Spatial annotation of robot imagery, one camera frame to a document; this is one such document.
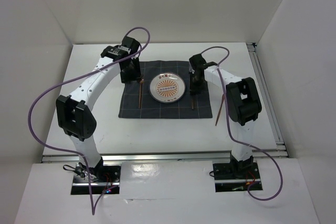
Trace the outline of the copper fork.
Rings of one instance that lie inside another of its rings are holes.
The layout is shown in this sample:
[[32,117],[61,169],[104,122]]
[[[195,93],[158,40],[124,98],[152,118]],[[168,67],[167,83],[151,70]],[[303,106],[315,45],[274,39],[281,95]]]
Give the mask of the copper fork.
[[139,82],[139,109],[142,107],[142,94],[143,94],[143,84],[144,84],[144,79],[141,79]]

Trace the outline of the orange patterned round plate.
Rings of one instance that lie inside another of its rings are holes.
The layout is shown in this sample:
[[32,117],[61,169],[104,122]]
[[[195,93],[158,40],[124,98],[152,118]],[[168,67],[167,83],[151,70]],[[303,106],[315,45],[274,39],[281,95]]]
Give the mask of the orange patterned round plate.
[[155,76],[149,84],[149,93],[153,99],[161,103],[173,103],[182,98],[186,91],[184,80],[172,72],[164,72]]

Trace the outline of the copper spoon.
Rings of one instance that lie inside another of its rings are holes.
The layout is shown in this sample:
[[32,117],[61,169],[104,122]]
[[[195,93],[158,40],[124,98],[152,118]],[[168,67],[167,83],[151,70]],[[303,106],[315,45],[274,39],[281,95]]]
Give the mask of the copper spoon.
[[192,95],[191,96],[191,106],[192,106],[192,110],[194,110],[195,109],[195,95]]

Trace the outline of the dark checked cloth napkin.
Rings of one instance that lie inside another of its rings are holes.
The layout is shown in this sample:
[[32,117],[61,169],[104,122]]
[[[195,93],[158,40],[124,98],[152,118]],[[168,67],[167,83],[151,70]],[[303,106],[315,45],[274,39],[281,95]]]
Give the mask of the dark checked cloth napkin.
[[[125,85],[118,117],[122,119],[211,119],[213,117],[208,87],[195,96],[192,110],[190,96],[189,62],[187,61],[143,61],[140,63],[144,77],[142,107],[139,109],[139,84]],[[161,103],[149,93],[150,81],[160,73],[172,72],[179,75],[186,84],[185,94],[176,102]]]

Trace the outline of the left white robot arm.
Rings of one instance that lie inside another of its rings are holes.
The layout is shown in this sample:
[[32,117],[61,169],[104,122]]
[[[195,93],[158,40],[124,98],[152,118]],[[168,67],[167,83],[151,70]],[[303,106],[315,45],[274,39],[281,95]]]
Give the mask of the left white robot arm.
[[103,177],[104,170],[93,138],[97,127],[92,114],[94,104],[117,75],[121,76],[122,83],[141,80],[139,57],[128,58],[141,48],[137,40],[128,36],[124,36],[119,45],[107,46],[93,69],[94,74],[68,96],[60,95],[56,100],[58,125],[81,153],[79,165],[93,182]]

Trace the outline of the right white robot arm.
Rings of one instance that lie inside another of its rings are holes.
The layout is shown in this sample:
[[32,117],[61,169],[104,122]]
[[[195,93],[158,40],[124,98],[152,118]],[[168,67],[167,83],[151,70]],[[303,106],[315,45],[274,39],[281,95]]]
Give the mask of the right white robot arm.
[[237,130],[230,152],[228,172],[235,178],[242,178],[253,165],[254,126],[262,110],[255,81],[251,77],[237,77],[219,68],[215,62],[206,62],[201,54],[190,57],[189,64],[192,97],[202,93],[208,82],[225,88],[222,104],[225,105],[228,116],[226,122],[232,122]]

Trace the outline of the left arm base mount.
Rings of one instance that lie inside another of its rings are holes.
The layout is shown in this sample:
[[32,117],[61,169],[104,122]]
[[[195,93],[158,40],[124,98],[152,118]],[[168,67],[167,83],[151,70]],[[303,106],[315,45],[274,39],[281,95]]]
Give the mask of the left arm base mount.
[[93,195],[99,195],[104,190],[107,195],[116,195],[120,193],[120,165],[104,166],[102,174],[97,176],[88,176],[87,171],[78,164],[75,167],[64,165],[63,170],[74,174],[70,192],[71,195],[88,195],[89,179],[91,181]]

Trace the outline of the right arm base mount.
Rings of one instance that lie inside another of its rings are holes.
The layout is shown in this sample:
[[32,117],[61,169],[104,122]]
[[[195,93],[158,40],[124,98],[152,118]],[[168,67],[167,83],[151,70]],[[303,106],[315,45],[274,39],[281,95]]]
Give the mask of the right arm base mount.
[[215,191],[222,192],[238,192],[250,190],[263,190],[259,167],[253,162],[252,167],[243,171],[239,175],[233,173],[232,167],[228,163],[214,163],[213,170],[209,172],[210,177],[214,179]]

